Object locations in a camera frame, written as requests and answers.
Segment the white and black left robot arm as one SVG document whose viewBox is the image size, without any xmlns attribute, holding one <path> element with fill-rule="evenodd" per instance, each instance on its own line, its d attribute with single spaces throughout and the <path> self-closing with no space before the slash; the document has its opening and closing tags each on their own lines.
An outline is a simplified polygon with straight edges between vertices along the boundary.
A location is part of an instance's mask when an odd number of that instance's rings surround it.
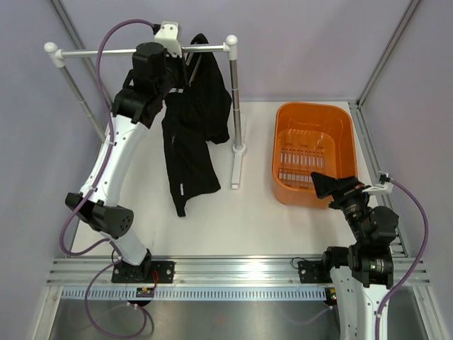
<svg viewBox="0 0 453 340">
<path fill-rule="evenodd" d="M 65 203 L 92 230 L 120 252 L 117 282 L 144 282 L 152 277 L 151 253 L 132 229 L 134 213 L 120 206 L 120 191 L 133 155 L 164 99 L 184 77 L 183 61 L 157 42 L 138 45 L 121 91 L 108 109 L 111 124 L 91 175 Z"/>
</svg>

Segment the black shorts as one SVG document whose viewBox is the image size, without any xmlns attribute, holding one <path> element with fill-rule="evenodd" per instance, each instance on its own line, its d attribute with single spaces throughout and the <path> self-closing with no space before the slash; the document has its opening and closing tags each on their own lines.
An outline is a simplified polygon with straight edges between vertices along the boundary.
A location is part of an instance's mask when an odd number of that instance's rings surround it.
<svg viewBox="0 0 453 340">
<path fill-rule="evenodd" d="M 188 200 L 221 188 L 207 143 L 218 145 L 229 140 L 231 102 L 212 52 L 203 53 L 190 87 L 170 93 L 165 99 L 166 112 L 161 122 L 164 156 L 179 217 L 185 216 Z"/>
</svg>

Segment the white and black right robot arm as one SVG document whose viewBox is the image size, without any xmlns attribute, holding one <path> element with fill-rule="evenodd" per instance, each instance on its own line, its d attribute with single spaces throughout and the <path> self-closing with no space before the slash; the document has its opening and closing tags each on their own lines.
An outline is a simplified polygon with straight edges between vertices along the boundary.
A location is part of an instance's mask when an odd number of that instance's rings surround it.
<svg viewBox="0 0 453 340">
<path fill-rule="evenodd" d="M 385 311 L 384 297 L 394 284 L 390 245 L 397 237 L 398 215 L 390 208 L 369 206 L 370 196 L 390 193 L 393 185 L 382 173 L 366 186 L 355 176 L 333 178 L 311 173 L 319 199 L 331 198 L 329 208 L 343 213 L 355 238 L 348 247 L 330 246 L 323 253 L 321 275 L 332 281 L 342 339 L 376 339 L 373 327 Z"/>
</svg>

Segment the orange plastic basket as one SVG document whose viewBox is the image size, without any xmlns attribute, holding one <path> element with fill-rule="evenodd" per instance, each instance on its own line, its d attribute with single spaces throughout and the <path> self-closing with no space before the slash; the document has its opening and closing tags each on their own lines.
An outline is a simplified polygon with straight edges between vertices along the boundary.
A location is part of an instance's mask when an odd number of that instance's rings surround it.
<svg viewBox="0 0 453 340">
<path fill-rule="evenodd" d="M 311 173 L 358 176 L 350 115 L 337 106 L 290 102 L 279 107 L 273 142 L 273 194 L 284 205 L 326 209 Z"/>
</svg>

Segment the silver clothes rack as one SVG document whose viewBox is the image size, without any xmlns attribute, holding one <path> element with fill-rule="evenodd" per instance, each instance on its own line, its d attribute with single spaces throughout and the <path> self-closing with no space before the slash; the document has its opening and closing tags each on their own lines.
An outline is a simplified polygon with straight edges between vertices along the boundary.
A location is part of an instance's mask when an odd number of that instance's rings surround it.
<svg viewBox="0 0 453 340">
<path fill-rule="evenodd" d="M 246 153 L 246 145 L 243 136 L 243 132 L 245 131 L 246 118 L 241 114 L 239 96 L 239 78 L 237 67 L 238 38 L 235 35 L 228 35 L 225 41 L 219 45 L 181 45 L 181 48 L 183 54 L 185 52 L 225 52 L 228 54 L 234 118 L 234 144 L 232 146 L 234 160 L 231 172 L 231 188 L 238 189 L 241 182 L 241 167 L 243 157 Z M 57 45 L 53 42 L 48 42 L 45 44 L 45 51 L 54 62 L 54 65 L 59 69 L 63 69 L 66 66 L 65 60 L 69 58 L 96 57 L 98 55 L 132 55 L 134 52 L 133 49 L 104 50 L 102 48 L 98 48 L 98 50 L 64 51 L 63 49 L 57 47 Z"/>
</svg>

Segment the aluminium mounting rail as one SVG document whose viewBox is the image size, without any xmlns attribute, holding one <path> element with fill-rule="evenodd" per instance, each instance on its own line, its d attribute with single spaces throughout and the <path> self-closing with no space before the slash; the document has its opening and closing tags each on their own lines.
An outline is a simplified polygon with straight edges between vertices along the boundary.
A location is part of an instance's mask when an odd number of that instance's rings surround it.
<svg viewBox="0 0 453 340">
<path fill-rule="evenodd" d="M 163 257 L 157 261 L 172 261 L 170 269 L 158 274 L 158 284 L 169 278 L 170 286 L 178 287 L 292 287 L 305 285 L 328 285 L 322 280 L 301 279 L 303 275 L 290 263 L 291 258 L 269 256 L 246 257 Z M 111 265 L 108 256 L 81 256 L 55 259 L 47 277 L 48 286 L 85 286 L 102 269 Z"/>
</svg>

